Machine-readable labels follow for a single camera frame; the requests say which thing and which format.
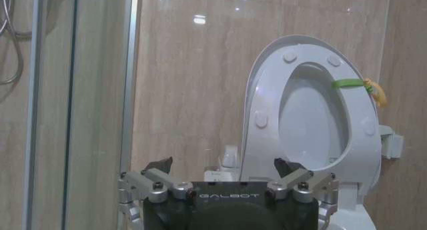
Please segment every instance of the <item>logo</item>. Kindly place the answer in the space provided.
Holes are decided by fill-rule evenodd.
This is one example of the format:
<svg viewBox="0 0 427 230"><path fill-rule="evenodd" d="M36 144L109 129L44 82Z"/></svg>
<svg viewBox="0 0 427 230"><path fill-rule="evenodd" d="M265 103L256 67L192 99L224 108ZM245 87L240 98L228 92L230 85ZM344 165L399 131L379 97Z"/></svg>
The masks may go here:
<svg viewBox="0 0 427 230"><path fill-rule="evenodd" d="M220 198L220 199L248 199L257 198L260 195L257 193L252 194L200 194L201 199Z"/></svg>

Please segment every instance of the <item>glass shower door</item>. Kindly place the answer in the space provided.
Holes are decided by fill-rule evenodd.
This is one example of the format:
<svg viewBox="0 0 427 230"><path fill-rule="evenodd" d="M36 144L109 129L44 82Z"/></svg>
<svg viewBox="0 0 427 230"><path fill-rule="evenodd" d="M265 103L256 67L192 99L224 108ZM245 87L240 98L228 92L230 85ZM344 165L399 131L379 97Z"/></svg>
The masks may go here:
<svg viewBox="0 0 427 230"><path fill-rule="evenodd" d="M25 230L116 230L132 0L36 0Z"/></svg>
<svg viewBox="0 0 427 230"><path fill-rule="evenodd" d="M76 0L65 229L117 229L126 0Z"/></svg>

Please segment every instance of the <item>toilet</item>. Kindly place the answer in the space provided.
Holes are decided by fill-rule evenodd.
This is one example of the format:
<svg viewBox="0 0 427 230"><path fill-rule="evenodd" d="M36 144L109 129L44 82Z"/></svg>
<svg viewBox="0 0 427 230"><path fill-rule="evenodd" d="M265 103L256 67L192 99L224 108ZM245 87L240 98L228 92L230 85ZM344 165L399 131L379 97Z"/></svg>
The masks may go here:
<svg viewBox="0 0 427 230"><path fill-rule="evenodd" d="M337 212L327 229L375 230L363 200L380 174L376 105L363 86L332 87L343 79L361 75L319 39L292 35L265 47L246 82L238 180L278 179L276 158L335 173Z"/></svg>

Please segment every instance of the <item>green zip tie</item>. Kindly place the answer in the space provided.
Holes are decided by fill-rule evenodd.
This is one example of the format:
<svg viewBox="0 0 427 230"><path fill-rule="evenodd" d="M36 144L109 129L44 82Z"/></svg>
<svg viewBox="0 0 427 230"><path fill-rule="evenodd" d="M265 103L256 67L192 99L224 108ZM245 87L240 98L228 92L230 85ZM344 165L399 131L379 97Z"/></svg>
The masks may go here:
<svg viewBox="0 0 427 230"><path fill-rule="evenodd" d="M332 88L349 88L349 87L364 87L367 93L372 93L372 86L365 85L364 81L359 78L345 78L332 82Z"/></svg>

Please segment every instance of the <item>metal bracket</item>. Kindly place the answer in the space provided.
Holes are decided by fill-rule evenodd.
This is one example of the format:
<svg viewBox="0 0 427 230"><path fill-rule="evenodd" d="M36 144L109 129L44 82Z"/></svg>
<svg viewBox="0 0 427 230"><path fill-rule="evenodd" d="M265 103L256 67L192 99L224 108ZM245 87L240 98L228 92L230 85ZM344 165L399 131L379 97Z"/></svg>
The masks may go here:
<svg viewBox="0 0 427 230"><path fill-rule="evenodd" d="M304 182L307 179L312 177L312 172L299 168L292 173L289 173L285 177L282 177L278 181L270 181L266 183L266 191L269 191L273 199L281 200L288 196L288 192L292 187L299 183Z"/></svg>
<svg viewBox="0 0 427 230"><path fill-rule="evenodd" d="M331 215L339 209L339 181L333 173L317 173L307 181L293 186L292 196L300 203L311 203L316 198L319 205L320 230L329 225Z"/></svg>
<svg viewBox="0 0 427 230"><path fill-rule="evenodd" d="M144 229L140 207L133 203L148 199L152 203L162 203L168 199L168 190L177 199L186 199L193 194L193 184L178 181L156 168L130 171L120 176L118 182L118 211L126 215L133 230Z"/></svg>
<svg viewBox="0 0 427 230"><path fill-rule="evenodd" d="M193 184L190 182L180 181L156 168L148 169L144 172L144 176L153 181L162 182L176 199L185 199L188 193L193 191Z"/></svg>

